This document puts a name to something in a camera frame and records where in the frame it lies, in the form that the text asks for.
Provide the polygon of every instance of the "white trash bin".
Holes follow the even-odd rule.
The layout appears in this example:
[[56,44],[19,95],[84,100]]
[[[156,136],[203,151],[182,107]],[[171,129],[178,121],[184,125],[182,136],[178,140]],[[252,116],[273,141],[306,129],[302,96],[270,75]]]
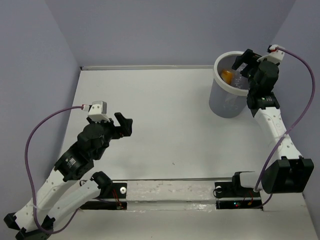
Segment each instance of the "white trash bin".
[[216,59],[213,66],[209,106],[215,114],[222,118],[234,118],[247,106],[248,85],[246,85],[247,89],[236,88],[227,84],[220,77],[222,70],[230,70],[236,57],[243,53],[243,51],[226,52]]

